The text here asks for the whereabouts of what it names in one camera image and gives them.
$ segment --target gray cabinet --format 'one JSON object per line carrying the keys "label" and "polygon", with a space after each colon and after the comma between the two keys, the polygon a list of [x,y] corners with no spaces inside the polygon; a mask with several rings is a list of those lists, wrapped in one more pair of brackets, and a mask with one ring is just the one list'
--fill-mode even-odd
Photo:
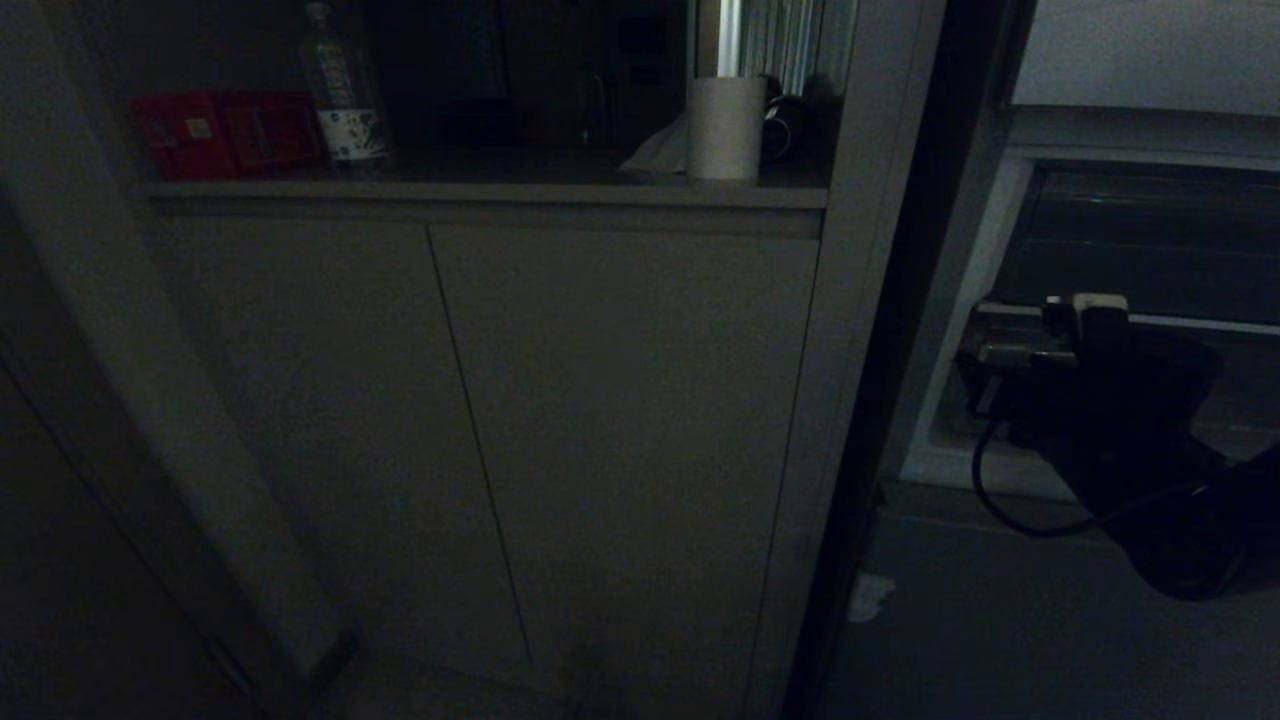
{"label": "gray cabinet", "polygon": [[424,227],[156,227],[148,250],[187,334],[361,641],[488,676],[524,673]]}
{"label": "gray cabinet", "polygon": [[430,233],[535,671],[736,715],[818,243]]}

